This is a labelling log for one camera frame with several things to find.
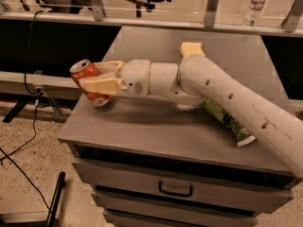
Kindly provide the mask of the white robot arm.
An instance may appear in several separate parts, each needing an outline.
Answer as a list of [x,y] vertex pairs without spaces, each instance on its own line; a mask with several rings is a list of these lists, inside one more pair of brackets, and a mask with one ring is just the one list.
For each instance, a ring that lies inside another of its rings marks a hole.
[[162,96],[196,106],[205,98],[221,105],[297,178],[303,177],[303,121],[258,95],[199,54],[185,55],[180,64],[133,60],[101,62],[99,75],[80,80],[92,93]]

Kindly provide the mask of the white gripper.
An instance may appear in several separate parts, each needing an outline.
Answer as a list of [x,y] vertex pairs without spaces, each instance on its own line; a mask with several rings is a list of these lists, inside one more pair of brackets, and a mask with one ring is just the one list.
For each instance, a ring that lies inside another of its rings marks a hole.
[[123,90],[129,96],[146,97],[151,64],[148,60],[96,62],[100,76],[80,79],[80,87],[89,93],[114,96]]

